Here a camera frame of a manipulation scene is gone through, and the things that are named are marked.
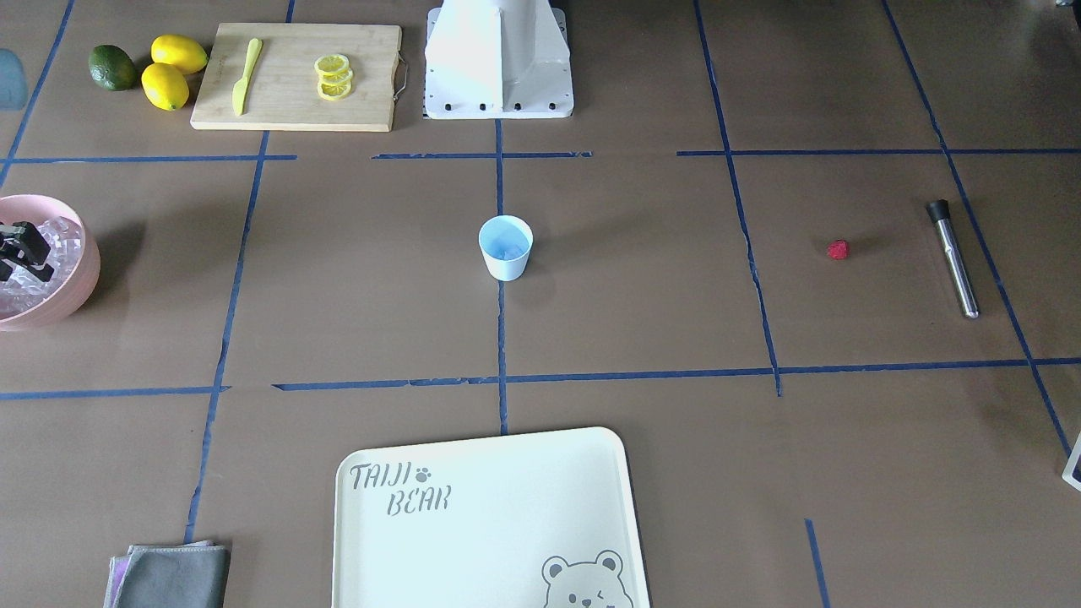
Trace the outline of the cream bear tray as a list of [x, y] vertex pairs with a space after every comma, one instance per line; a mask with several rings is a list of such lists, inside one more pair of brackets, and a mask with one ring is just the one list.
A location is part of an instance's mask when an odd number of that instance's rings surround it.
[[601, 426], [373, 448], [336, 472], [333, 607], [649, 607]]

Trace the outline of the yellow lemon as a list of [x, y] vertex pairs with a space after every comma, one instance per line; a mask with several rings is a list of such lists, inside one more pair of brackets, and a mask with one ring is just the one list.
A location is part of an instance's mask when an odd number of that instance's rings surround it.
[[197, 40], [175, 34], [159, 35], [155, 38], [150, 54], [152, 62], [172, 65], [181, 74], [201, 72], [209, 60], [206, 50]]
[[141, 84], [147, 100], [162, 111], [177, 111], [186, 106], [190, 89], [186, 77], [170, 64], [152, 62], [142, 72]]

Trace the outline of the yellow plastic knife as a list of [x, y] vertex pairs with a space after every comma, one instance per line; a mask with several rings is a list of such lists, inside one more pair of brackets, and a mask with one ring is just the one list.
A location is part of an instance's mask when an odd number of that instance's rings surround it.
[[231, 92], [231, 107], [236, 117], [242, 116], [246, 111], [248, 85], [250, 85], [255, 66], [258, 65], [262, 49], [263, 40], [258, 38], [248, 40], [240, 77], [233, 83]]

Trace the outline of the wooden cutting board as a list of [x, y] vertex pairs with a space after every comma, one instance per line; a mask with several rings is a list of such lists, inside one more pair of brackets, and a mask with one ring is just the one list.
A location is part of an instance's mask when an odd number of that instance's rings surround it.
[[[386, 133], [393, 127], [402, 32], [397, 24], [221, 23], [190, 124], [199, 130]], [[263, 40], [263, 49], [248, 85], [246, 111], [236, 117], [232, 85], [252, 38]], [[352, 91], [344, 100], [320, 100], [313, 62], [335, 53], [351, 62]]]

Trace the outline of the folded grey cloth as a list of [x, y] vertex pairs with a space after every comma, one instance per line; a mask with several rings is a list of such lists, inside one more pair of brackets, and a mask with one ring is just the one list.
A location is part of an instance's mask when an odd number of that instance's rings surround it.
[[109, 563], [105, 607], [221, 607], [231, 554], [212, 541], [133, 544]]

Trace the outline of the steel muddler black tip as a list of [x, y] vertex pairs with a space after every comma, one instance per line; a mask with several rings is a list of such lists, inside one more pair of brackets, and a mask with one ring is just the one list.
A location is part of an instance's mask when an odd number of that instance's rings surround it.
[[943, 256], [950, 273], [951, 281], [953, 281], [956, 296], [958, 298], [962, 315], [967, 319], [977, 319], [980, 316], [980, 308], [978, 308], [975, 292], [973, 292], [972, 285], [970, 285], [967, 268], [953, 229], [953, 221], [951, 220], [948, 201], [943, 199], [931, 201], [924, 209], [926, 209], [929, 219], [934, 224], [935, 232], [938, 235]]

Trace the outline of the light blue cup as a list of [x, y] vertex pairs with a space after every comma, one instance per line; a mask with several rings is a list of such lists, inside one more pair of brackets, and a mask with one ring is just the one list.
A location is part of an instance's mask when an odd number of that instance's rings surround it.
[[534, 234], [525, 220], [501, 214], [480, 227], [478, 243], [491, 277], [502, 282], [513, 281], [525, 270]]

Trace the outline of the red strawberry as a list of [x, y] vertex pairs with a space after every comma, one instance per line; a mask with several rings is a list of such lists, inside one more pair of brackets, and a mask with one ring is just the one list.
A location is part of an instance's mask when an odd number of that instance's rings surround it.
[[828, 257], [831, 259], [848, 259], [850, 255], [850, 244], [846, 240], [835, 240], [827, 246]]

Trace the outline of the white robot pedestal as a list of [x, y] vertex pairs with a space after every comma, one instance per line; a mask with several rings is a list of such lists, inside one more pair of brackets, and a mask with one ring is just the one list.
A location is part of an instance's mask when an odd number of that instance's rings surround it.
[[424, 57], [429, 119], [573, 115], [568, 16], [549, 1], [444, 1], [428, 12]]

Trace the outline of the pink bowl of ice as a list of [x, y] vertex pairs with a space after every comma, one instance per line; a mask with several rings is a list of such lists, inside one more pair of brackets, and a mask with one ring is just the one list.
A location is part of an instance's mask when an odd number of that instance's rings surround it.
[[84, 220], [69, 204], [46, 195], [3, 197], [1, 219], [8, 225], [34, 223], [51, 247], [46, 262], [54, 267], [49, 282], [39, 282], [23, 269], [3, 282], [3, 331], [44, 328], [74, 315], [101, 276], [101, 251]]

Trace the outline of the lemon slices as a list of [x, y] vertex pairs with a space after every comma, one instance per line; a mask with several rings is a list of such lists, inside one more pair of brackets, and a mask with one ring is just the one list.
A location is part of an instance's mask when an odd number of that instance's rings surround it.
[[317, 93], [320, 100], [344, 100], [352, 91], [353, 70], [350, 60], [339, 53], [326, 54], [313, 62]]

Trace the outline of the green lime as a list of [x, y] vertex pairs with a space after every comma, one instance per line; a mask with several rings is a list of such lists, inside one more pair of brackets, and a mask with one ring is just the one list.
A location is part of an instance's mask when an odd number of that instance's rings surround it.
[[139, 80], [134, 62], [120, 47], [93, 47], [88, 69], [94, 84], [106, 91], [128, 91]]

